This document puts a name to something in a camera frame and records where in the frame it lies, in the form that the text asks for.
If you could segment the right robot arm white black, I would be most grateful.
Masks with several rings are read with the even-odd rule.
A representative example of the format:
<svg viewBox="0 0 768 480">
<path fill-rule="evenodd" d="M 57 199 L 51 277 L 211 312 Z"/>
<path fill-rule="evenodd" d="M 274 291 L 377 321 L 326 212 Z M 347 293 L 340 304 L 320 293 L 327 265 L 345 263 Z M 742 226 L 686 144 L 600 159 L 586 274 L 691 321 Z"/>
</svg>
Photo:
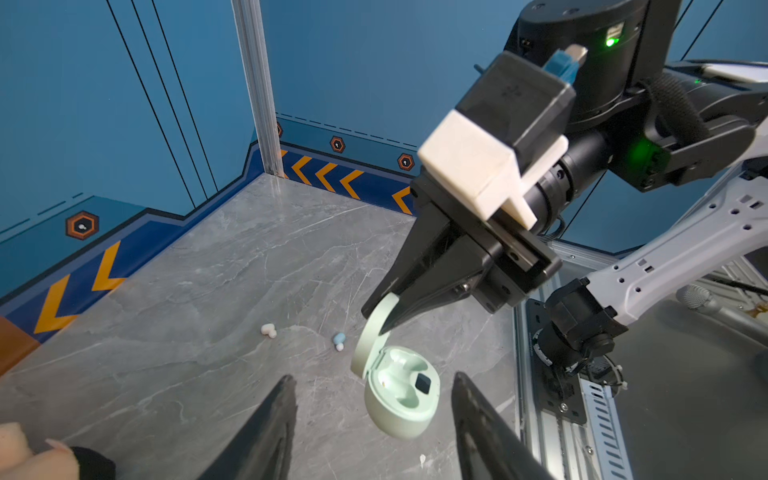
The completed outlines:
<svg viewBox="0 0 768 480">
<path fill-rule="evenodd" d="M 362 308 L 374 336 L 474 297 L 515 305 L 560 267 L 540 239 L 604 171 L 641 192 L 741 174 L 632 257 L 556 290 L 533 349 L 559 394 L 672 290 L 767 243 L 765 86 L 665 62 L 676 1 L 533 1 L 418 151 L 418 217 Z"/>
</svg>

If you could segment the aluminium front rail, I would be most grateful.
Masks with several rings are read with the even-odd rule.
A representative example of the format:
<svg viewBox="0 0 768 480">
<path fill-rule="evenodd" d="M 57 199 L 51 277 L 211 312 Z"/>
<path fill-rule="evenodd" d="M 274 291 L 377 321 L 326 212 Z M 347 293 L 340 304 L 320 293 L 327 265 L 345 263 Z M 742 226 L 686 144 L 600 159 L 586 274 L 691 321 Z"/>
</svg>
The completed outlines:
<svg viewBox="0 0 768 480">
<path fill-rule="evenodd" d="M 562 285 L 600 270 L 615 257 L 566 242 L 552 244 L 562 269 L 514 309 L 519 385 L 516 430 L 523 443 L 555 479 L 631 479 L 628 450 L 616 396 L 628 387 L 623 368 L 597 360 L 559 387 L 556 376 L 534 352 L 533 341 L 549 318 L 544 301 Z"/>
</svg>

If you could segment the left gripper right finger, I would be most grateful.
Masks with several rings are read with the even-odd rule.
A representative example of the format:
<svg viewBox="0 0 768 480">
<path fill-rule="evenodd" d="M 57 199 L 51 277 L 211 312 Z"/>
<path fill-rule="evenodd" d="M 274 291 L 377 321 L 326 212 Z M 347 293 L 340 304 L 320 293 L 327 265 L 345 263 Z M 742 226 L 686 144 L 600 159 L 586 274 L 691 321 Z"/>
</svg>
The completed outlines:
<svg viewBox="0 0 768 480">
<path fill-rule="evenodd" d="M 451 406 L 464 479 L 549 479 L 549 472 L 508 427 L 469 376 L 454 376 Z"/>
</svg>

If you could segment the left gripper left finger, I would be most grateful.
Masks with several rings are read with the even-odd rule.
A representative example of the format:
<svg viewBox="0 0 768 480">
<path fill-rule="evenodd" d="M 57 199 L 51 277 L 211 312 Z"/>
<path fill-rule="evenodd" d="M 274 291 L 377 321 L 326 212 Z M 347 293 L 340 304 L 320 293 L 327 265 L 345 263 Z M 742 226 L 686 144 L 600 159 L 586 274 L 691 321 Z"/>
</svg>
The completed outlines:
<svg viewBox="0 0 768 480">
<path fill-rule="evenodd" d="M 283 376 L 199 479 L 287 479 L 297 418 L 295 388 L 295 379 Z"/>
</svg>

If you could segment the plush doll pink shirt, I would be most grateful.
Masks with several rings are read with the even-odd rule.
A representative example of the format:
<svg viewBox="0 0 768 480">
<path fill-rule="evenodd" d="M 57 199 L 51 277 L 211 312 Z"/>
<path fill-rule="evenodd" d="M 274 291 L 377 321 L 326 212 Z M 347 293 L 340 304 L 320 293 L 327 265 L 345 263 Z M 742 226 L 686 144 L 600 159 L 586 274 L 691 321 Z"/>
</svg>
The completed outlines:
<svg viewBox="0 0 768 480">
<path fill-rule="evenodd" d="M 18 422 L 1 425 L 2 479 L 115 479 L 116 464 L 95 450 L 47 439 L 34 453 Z"/>
</svg>

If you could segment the mint green earbud case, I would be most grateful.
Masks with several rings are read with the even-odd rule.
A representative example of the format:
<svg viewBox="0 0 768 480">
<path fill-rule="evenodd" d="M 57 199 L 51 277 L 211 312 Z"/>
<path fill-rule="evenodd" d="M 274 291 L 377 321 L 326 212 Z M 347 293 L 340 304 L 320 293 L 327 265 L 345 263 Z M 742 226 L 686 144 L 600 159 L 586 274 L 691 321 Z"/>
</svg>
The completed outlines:
<svg viewBox="0 0 768 480">
<path fill-rule="evenodd" d="M 374 308 L 359 337 L 351 371 L 365 384 L 364 403 L 373 423 L 402 440 L 420 436 L 436 414 L 440 378 L 418 352 L 389 345 L 382 328 L 399 298 L 387 294 Z"/>
</svg>

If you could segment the blue earbud right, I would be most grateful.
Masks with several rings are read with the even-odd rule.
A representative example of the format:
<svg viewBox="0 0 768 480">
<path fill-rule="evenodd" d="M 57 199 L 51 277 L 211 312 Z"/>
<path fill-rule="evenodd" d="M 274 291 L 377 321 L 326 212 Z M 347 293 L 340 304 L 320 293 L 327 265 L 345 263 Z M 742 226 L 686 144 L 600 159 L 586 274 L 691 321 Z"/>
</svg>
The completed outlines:
<svg viewBox="0 0 768 480">
<path fill-rule="evenodd" d="M 332 343 L 338 352 L 341 352 L 344 350 L 345 341 L 346 341 L 346 335 L 344 333 L 337 333 L 332 339 Z"/>
</svg>

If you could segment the white vent grille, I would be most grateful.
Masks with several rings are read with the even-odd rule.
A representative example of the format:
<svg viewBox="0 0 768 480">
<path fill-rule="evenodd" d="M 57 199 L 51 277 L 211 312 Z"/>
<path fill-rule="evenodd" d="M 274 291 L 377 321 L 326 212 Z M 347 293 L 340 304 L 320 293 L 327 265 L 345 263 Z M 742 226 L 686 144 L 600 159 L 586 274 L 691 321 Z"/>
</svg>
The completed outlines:
<svg viewBox="0 0 768 480">
<path fill-rule="evenodd" d="M 611 388 L 586 379 L 581 379 L 580 385 L 592 431 L 591 447 L 596 453 L 601 478 L 632 480 L 632 468 Z"/>
</svg>

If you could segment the right corner aluminium post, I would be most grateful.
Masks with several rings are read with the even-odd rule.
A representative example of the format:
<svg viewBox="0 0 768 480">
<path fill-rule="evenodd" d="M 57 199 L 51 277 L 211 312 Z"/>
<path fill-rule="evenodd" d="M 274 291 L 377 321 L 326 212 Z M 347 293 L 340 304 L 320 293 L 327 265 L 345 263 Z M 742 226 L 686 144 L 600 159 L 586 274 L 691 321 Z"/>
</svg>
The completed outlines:
<svg viewBox="0 0 768 480">
<path fill-rule="evenodd" d="M 283 178 L 285 173 L 261 3 L 258 0 L 233 0 L 232 9 L 264 171 Z"/>
</svg>

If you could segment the mint earbud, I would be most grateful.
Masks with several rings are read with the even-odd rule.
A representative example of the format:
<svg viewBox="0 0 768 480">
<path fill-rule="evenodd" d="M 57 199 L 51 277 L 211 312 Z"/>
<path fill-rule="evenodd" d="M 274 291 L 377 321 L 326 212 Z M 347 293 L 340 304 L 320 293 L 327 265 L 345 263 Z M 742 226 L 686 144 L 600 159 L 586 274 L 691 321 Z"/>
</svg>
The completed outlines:
<svg viewBox="0 0 768 480">
<path fill-rule="evenodd" d="M 271 339 L 274 339 L 277 336 L 277 329 L 274 324 L 268 323 L 261 326 L 260 333 L 263 336 L 267 336 Z"/>
</svg>

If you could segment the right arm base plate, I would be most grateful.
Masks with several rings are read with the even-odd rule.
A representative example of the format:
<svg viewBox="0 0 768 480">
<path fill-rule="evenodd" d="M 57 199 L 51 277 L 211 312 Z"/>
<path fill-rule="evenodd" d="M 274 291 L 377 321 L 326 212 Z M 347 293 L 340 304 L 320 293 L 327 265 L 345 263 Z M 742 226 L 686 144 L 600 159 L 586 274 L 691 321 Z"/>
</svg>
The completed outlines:
<svg viewBox="0 0 768 480">
<path fill-rule="evenodd" d="M 540 356 L 543 331 L 539 329 L 531 337 L 532 392 L 536 409 L 550 412 L 577 425 L 585 425 L 588 414 L 580 380 L 588 377 L 588 368 L 594 364 L 596 357 L 592 356 L 587 361 L 566 368 L 557 367 L 554 363 L 548 364 Z"/>
</svg>

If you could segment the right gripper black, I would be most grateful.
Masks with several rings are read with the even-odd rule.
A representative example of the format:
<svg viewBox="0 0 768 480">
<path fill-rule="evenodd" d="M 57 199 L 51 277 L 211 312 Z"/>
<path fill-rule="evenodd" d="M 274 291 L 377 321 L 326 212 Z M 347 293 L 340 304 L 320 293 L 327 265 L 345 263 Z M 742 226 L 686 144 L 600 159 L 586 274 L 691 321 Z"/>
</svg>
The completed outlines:
<svg viewBox="0 0 768 480">
<path fill-rule="evenodd" d="M 379 332 L 475 298 L 488 312 L 515 306 L 549 281 L 563 261 L 504 212 L 481 220 L 428 173 L 412 183 L 419 214 L 394 263 L 361 309 L 369 318 L 389 293 L 398 303 Z"/>
</svg>

